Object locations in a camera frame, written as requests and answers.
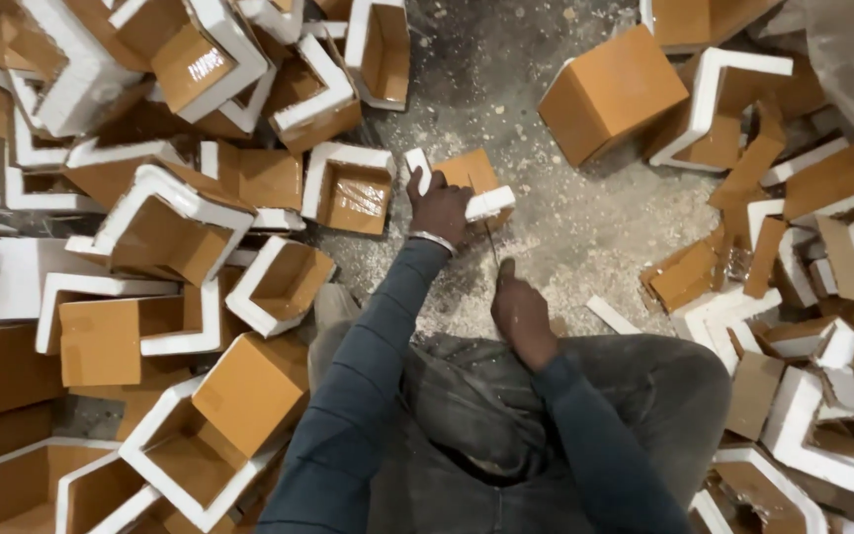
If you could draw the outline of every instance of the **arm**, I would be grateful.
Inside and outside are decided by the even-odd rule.
[[[411,178],[415,192],[418,178]],[[427,195],[411,198],[412,230],[454,244],[462,240],[470,195],[446,188],[440,175]],[[259,534],[365,532],[369,486],[381,467],[382,434],[392,419],[401,358],[427,292],[449,258],[446,248],[429,240],[411,239],[401,248],[308,403],[259,518]]]
[[[689,533],[631,431],[561,352],[533,377],[562,438],[582,510],[597,532]]]

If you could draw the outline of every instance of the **person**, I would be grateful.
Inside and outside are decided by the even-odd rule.
[[[718,358],[658,335],[558,338],[513,260],[491,309],[505,342],[411,346],[472,195],[434,172],[421,197],[421,174],[364,311],[345,291],[316,300],[312,396],[256,532],[691,532],[729,406]]]

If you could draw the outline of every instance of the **hand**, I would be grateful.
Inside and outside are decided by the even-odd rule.
[[[447,177],[440,171],[433,171],[430,189],[421,197],[418,191],[421,176],[423,169],[418,167],[407,184],[407,197],[414,208],[411,231],[443,237],[456,247],[466,238],[467,202],[473,196],[473,189],[447,185]]]
[[[546,367],[559,354],[559,338],[549,324],[549,303],[526,280],[516,277],[516,260],[499,265],[490,309],[496,328],[529,369]]]

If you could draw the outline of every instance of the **jeans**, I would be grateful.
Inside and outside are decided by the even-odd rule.
[[[350,327],[319,334],[309,349],[314,372],[324,374]],[[703,346],[651,334],[561,343],[689,506],[727,416],[723,364]],[[368,532],[592,532],[528,370],[502,342],[438,335],[411,347],[396,408],[371,482]],[[504,483],[470,474],[448,450]]]

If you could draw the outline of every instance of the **bracelet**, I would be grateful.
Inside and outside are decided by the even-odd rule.
[[[434,234],[431,234],[430,232],[421,232],[420,230],[413,231],[413,232],[407,234],[408,239],[410,239],[411,237],[418,237],[420,239],[427,239],[428,241],[433,241],[434,243],[436,243],[436,244],[442,246],[443,248],[447,249],[448,251],[450,251],[450,254],[452,256],[457,255],[457,247],[455,247],[453,244],[451,244],[450,241],[448,241],[447,239],[444,239],[443,237],[435,236]]]

